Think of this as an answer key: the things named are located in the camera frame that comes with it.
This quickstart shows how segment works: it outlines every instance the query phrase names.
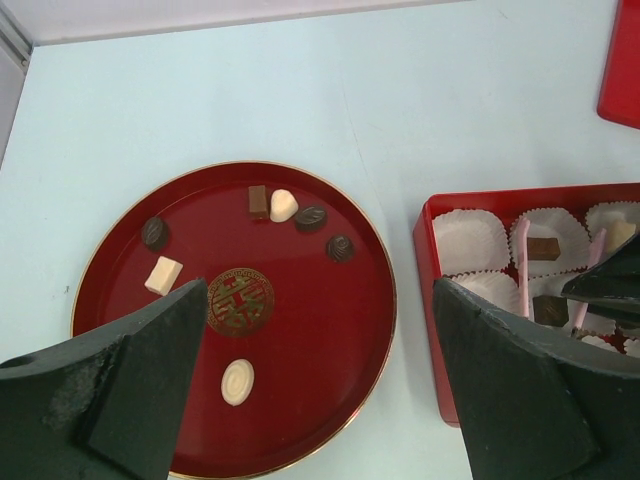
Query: red box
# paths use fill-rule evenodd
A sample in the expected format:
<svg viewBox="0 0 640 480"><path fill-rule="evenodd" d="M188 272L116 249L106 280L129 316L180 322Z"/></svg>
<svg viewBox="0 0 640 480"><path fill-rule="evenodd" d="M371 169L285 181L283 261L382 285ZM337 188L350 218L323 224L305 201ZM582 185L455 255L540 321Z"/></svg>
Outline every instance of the red box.
<svg viewBox="0 0 640 480"><path fill-rule="evenodd" d="M640 201L640 183L505 190L501 192L449 193L434 195L424 204L420 218L418 218L413 230L413 240L420 273L438 407L442 419L447 424L455 427L460 426L431 309L433 282L442 277L433 232L433 219L457 208L482 209L497 215L509 231L520 214L534 208L566 208L584 223L584 216L592 206L597 203L619 201ZM507 273L515 274L513 264L509 266Z"/></svg>

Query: paper candy liner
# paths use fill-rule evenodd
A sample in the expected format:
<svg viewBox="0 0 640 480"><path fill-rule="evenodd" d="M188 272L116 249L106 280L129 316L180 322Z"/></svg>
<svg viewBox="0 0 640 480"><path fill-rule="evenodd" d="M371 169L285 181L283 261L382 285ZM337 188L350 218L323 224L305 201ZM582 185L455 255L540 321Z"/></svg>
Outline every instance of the paper candy liner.
<svg viewBox="0 0 640 480"><path fill-rule="evenodd" d="M538 277L529 280L529 319L535 321L535 312L533 310L533 297L540 295L553 295L560 297L562 287L569 280L575 278L577 273L569 273L564 275L551 275L548 277ZM567 310L569 311L569 321L562 327L562 331L567 335L571 333L573 327L572 320L576 315L581 302L567 300ZM581 333L589 335L613 335L616 330L615 320L610 318L593 315L587 312L582 323Z"/></svg>
<svg viewBox="0 0 640 480"><path fill-rule="evenodd" d="M594 236L602 228L609 228L616 220L627 223L640 223L640 203L612 202L599 203L591 207L586 215L587 229Z"/></svg>
<svg viewBox="0 0 640 480"><path fill-rule="evenodd" d="M553 261L529 260L529 278L566 273L587 266L589 260L589 234L585 228L564 208L539 208L520 215L511 228L509 248L511 257L518 258L516 227L523 217L531 221L529 238L557 238L560 256Z"/></svg>
<svg viewBox="0 0 640 480"><path fill-rule="evenodd" d="M507 233L485 210L453 210L433 220L440 270L457 275L502 270L509 265Z"/></svg>
<svg viewBox="0 0 640 480"><path fill-rule="evenodd" d="M630 357L640 358L640 340L626 340L624 342L624 353Z"/></svg>
<svg viewBox="0 0 640 480"><path fill-rule="evenodd" d="M593 345L594 347L602 348L603 350L609 350L610 352L620 353L620 352L618 352L616 347L614 347L613 345L608 344L607 342L602 340L600 337L594 337L593 335L587 335L586 337L582 337L582 339L580 341L582 341L584 343L588 343L590 345Z"/></svg>
<svg viewBox="0 0 640 480"><path fill-rule="evenodd" d="M506 273L468 273L451 280L507 312L517 315L520 310L518 287Z"/></svg>
<svg viewBox="0 0 640 480"><path fill-rule="evenodd" d="M602 228L593 237L593 242L589 245L589 261L587 262L587 268L592 268L600 262L602 254L604 253L604 241L607 235L607 231ZM587 309L589 305L585 302L578 302L573 315L571 315L571 332L579 332L584 329L584 321L587 318Z"/></svg>
<svg viewBox="0 0 640 480"><path fill-rule="evenodd" d="M640 338L640 328L625 328L618 325L618 330L625 337L630 337L631 339Z"/></svg>

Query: red tray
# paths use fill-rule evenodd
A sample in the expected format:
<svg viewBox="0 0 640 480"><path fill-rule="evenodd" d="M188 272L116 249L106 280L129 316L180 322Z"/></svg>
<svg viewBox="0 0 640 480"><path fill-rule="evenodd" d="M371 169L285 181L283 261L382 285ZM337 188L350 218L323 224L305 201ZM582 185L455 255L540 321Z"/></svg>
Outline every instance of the red tray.
<svg viewBox="0 0 640 480"><path fill-rule="evenodd" d="M328 223L301 234L292 220L252 221L251 185L288 189L301 206L322 205ZM174 287L196 277L215 285L225 272L242 269L233 275L259 277L266 282L266 302L273 301L261 328L236 332L245 336L224 336L207 327L172 473L254 476L317 450L363 405L393 337L394 279L372 225L334 187L293 168L243 162L186 174L150 193L106 235L79 288L73 335L158 298L144 287L158 255L140 240L144 222L154 215L161 215L171 232L160 254L184 265ZM343 264L325 254L327 240L339 233L352 239L356 251ZM231 407L220 383L227 365L238 358L253 364L255 383L248 399Z"/></svg>
<svg viewBox="0 0 640 480"><path fill-rule="evenodd" d="M640 0L620 0L598 115L640 128Z"/></svg>
<svg viewBox="0 0 640 480"><path fill-rule="evenodd" d="M587 210L595 204L616 201L640 201L640 183L452 193L434 195L424 204L413 230L413 240L420 273L438 407L442 419L447 424L460 426L431 308L433 282L442 277L433 232L433 219L457 208L477 208L493 212L509 231L520 214L533 208L563 207L582 221ZM515 276L513 265L509 266L507 273Z"/></svg>

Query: gold emblem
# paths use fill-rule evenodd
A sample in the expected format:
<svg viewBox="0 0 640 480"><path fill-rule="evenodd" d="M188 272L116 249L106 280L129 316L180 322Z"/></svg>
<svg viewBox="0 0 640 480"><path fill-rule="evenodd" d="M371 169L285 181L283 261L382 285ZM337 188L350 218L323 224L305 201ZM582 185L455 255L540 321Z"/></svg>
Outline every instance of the gold emblem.
<svg viewBox="0 0 640 480"><path fill-rule="evenodd" d="M227 337L246 337L273 313L273 287L260 272L233 268L209 284L209 325Z"/></svg>

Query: white chocolate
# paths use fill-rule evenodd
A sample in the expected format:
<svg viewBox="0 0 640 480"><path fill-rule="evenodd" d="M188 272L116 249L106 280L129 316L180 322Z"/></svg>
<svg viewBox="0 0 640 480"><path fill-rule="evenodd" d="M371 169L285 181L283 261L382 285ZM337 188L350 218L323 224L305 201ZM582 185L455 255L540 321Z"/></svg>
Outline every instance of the white chocolate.
<svg viewBox="0 0 640 480"><path fill-rule="evenodd" d="M222 376L222 398L234 407L244 402L253 388L253 366L248 360L235 360L229 364Z"/></svg>
<svg viewBox="0 0 640 480"><path fill-rule="evenodd" d="M147 290L164 297L173 287L180 270L182 270L181 263L167 257L160 257L149 278L144 282L144 286Z"/></svg>
<svg viewBox="0 0 640 480"><path fill-rule="evenodd" d="M276 190L271 195L271 221L282 223L298 211L298 202L289 190Z"/></svg>
<svg viewBox="0 0 640 480"><path fill-rule="evenodd" d="M605 251L613 253L620 248L623 243L629 240L636 233L636 225L622 220L616 220L607 229L607 246Z"/></svg>

